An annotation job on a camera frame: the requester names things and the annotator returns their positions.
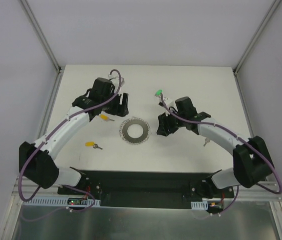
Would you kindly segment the metal disc keyring holder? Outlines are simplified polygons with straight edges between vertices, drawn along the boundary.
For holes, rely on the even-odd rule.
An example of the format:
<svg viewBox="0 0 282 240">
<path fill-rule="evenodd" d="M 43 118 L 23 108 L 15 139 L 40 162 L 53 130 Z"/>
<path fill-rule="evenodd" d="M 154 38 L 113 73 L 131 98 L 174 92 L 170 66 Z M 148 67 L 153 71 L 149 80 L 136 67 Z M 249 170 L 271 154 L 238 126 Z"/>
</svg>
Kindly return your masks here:
<svg viewBox="0 0 282 240">
<path fill-rule="evenodd" d="M 124 120 L 119 128 L 122 140 L 131 145 L 139 145 L 146 142 L 151 134 L 149 124 L 137 117 Z"/>
</svg>

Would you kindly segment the key with solid blue tag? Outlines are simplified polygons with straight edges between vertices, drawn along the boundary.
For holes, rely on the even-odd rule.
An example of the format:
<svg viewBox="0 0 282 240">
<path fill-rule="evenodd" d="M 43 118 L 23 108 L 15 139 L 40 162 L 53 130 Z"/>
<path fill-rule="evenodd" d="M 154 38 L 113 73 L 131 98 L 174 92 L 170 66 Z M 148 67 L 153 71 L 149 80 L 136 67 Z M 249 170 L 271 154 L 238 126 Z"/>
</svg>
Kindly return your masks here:
<svg viewBox="0 0 282 240">
<path fill-rule="evenodd" d="M 209 138 L 205 138 L 205 143 L 204 143 L 204 147 L 210 142 L 210 139 Z"/>
</svg>

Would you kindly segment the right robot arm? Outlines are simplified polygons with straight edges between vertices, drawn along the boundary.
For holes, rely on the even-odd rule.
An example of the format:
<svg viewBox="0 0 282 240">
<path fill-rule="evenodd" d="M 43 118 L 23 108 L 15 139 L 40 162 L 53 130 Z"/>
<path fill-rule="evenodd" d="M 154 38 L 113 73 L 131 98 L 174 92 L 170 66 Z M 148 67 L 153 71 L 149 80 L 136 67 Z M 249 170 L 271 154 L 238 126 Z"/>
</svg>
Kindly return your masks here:
<svg viewBox="0 0 282 240">
<path fill-rule="evenodd" d="M 251 188 L 273 173 L 274 165 L 261 137 L 245 138 L 220 125 L 208 113 L 197 112 L 187 96 L 172 101 L 159 95 L 159 99 L 165 112 L 158 116 L 158 135 L 167 137 L 185 128 L 206 141 L 213 141 L 233 157 L 232 167 L 218 170 L 194 186 L 197 195 L 211 199 L 228 187 Z"/>
</svg>

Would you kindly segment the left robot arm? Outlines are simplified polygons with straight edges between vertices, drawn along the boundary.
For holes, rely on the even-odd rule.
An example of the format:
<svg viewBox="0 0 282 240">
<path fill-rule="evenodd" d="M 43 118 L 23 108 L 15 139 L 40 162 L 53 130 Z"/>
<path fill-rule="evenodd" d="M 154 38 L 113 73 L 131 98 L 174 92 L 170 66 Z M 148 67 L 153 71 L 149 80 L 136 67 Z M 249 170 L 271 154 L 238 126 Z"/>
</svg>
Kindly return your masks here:
<svg viewBox="0 0 282 240">
<path fill-rule="evenodd" d="M 24 142 L 19 147 L 19 172 L 39 187 L 69 185 L 80 195 L 86 190 L 86 181 L 70 167 L 59 167 L 56 157 L 66 143 L 84 126 L 102 112 L 113 116 L 128 115 L 128 94 L 120 93 L 122 77 L 98 77 L 92 88 L 77 97 L 59 124 L 33 143 Z"/>
</svg>

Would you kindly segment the key with yellow tag upper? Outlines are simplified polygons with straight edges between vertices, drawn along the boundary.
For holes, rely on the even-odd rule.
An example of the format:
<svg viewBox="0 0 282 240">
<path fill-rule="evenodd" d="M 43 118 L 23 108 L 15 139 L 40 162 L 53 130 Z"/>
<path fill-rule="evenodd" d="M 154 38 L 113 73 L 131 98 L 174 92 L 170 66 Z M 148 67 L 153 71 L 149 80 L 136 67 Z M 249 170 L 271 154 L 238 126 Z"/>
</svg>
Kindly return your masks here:
<svg viewBox="0 0 282 240">
<path fill-rule="evenodd" d="M 103 121 L 106 121 L 106 122 L 113 122 L 114 120 L 111 119 L 110 117 L 104 115 L 104 114 L 100 114 L 99 117 L 103 120 Z"/>
</svg>

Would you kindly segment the key with yellow tag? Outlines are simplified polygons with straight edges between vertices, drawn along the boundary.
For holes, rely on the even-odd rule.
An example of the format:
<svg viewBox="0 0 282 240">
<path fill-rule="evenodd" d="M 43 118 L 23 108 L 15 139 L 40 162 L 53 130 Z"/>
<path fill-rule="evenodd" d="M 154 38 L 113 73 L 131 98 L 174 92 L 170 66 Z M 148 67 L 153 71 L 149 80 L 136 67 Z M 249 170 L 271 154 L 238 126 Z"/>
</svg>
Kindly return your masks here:
<svg viewBox="0 0 282 240">
<path fill-rule="evenodd" d="M 98 144 L 96 144 L 96 143 L 93 142 L 93 141 L 86 142 L 86 143 L 85 143 L 85 146 L 86 146 L 86 147 L 92 147 L 92 148 L 94 148 L 94 149 L 103 150 L 102 147 L 100 147 Z"/>
<path fill-rule="evenodd" d="M 103 120 L 103 121 L 106 121 L 106 122 L 113 122 L 114 120 L 111 119 L 110 117 L 104 115 L 104 114 L 100 114 L 99 117 Z"/>
</svg>

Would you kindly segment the key with green tag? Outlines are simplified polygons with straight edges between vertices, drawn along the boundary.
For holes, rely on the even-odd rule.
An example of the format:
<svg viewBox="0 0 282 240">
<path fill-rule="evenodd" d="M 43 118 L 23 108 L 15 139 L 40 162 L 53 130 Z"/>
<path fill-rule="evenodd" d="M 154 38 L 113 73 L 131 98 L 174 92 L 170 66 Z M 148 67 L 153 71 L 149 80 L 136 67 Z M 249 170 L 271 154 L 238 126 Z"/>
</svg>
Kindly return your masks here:
<svg viewBox="0 0 282 240">
<path fill-rule="evenodd" d="M 161 102 L 161 93 L 162 93 L 162 90 L 159 89 L 154 94 L 154 96 L 159 100 L 159 102 Z"/>
</svg>

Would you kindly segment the key with yellow tag lower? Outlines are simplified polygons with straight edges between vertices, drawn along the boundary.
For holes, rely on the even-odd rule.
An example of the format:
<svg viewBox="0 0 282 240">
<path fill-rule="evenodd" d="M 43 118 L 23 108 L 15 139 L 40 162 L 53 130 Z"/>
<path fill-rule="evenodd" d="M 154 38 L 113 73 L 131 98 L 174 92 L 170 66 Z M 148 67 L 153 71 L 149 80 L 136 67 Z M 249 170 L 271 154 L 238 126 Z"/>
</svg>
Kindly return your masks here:
<svg viewBox="0 0 282 240">
<path fill-rule="evenodd" d="M 100 147 L 98 144 L 96 144 L 96 143 L 93 142 L 93 141 L 86 142 L 86 143 L 85 143 L 85 146 L 86 146 L 86 147 L 92 147 L 92 148 L 94 148 L 94 149 L 103 150 L 102 147 Z"/>
</svg>

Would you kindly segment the right aluminium frame post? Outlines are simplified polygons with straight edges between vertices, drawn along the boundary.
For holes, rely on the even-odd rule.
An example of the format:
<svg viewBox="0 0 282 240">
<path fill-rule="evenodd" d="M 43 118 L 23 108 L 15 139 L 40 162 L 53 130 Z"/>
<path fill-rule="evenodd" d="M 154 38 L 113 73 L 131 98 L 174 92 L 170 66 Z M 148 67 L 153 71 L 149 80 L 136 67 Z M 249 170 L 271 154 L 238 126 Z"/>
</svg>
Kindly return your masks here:
<svg viewBox="0 0 282 240">
<path fill-rule="evenodd" d="M 256 44 L 260 40 L 263 32 L 265 31 L 266 27 L 274 17 L 275 13 L 278 11 L 279 7 L 282 4 L 282 0 L 274 0 L 272 1 L 269 9 L 267 10 L 265 16 L 263 17 L 262 21 L 260 22 L 259 26 L 257 27 L 255 33 L 253 34 L 251 40 L 249 41 L 247 47 L 245 48 L 242 56 L 240 57 L 238 63 L 236 64 L 235 68 L 233 68 L 234 76 L 236 76 L 243 65 L 245 64 L 246 60 L 248 59 L 249 55 L 252 53 L 253 49 L 255 48 Z"/>
</svg>

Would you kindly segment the aluminium frame post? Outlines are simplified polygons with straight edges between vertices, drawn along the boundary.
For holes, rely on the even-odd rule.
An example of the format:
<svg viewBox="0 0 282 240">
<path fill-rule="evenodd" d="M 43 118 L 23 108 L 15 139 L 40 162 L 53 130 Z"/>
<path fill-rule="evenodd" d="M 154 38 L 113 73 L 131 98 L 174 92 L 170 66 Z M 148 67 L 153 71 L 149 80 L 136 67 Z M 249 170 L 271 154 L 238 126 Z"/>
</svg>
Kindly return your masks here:
<svg viewBox="0 0 282 240">
<path fill-rule="evenodd" d="M 278 11 L 279 7 L 282 4 L 282 0 L 274 0 L 272 1 L 269 9 L 267 10 L 265 16 L 263 17 L 262 21 L 260 22 L 259 26 L 257 27 L 255 33 L 253 34 L 251 40 L 249 41 L 247 47 L 245 48 L 242 56 L 240 57 L 238 63 L 236 64 L 235 68 L 233 68 L 234 76 L 236 76 L 243 65 L 245 64 L 246 60 L 248 59 L 249 55 L 252 53 L 253 49 L 255 48 L 256 44 L 260 40 L 263 32 L 265 31 L 266 27 L 274 17 L 275 13 Z"/>
<path fill-rule="evenodd" d="M 24 11 L 25 16 L 27 17 L 34 33 L 36 34 L 43 50 L 45 51 L 49 61 L 51 62 L 53 68 L 56 70 L 57 73 L 60 73 L 62 71 L 62 67 L 60 66 L 58 60 L 56 59 L 50 44 L 48 43 L 44 32 L 42 31 L 40 24 L 38 20 L 36 19 L 36 16 L 31 9 L 31 6 L 27 0 L 18 0 L 18 3 L 20 4 L 22 10 Z"/>
</svg>

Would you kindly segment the left aluminium frame post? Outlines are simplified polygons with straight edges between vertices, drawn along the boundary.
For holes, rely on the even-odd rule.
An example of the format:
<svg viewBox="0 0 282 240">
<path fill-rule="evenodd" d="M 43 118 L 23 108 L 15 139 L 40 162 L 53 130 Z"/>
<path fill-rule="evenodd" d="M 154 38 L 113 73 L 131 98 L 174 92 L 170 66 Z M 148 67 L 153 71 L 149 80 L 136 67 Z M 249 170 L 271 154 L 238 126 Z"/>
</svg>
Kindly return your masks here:
<svg viewBox="0 0 282 240">
<path fill-rule="evenodd" d="M 36 19 L 36 16 L 31 9 L 31 6 L 27 0 L 18 0 L 18 3 L 20 4 L 22 10 L 24 11 L 25 16 L 27 17 L 34 33 L 36 34 L 43 50 L 45 51 L 49 61 L 51 62 L 53 68 L 56 70 L 57 73 L 60 73 L 62 71 L 62 67 L 60 66 L 58 60 L 56 59 L 50 44 L 48 43 L 44 32 L 42 31 L 40 24 L 38 20 Z"/>
</svg>

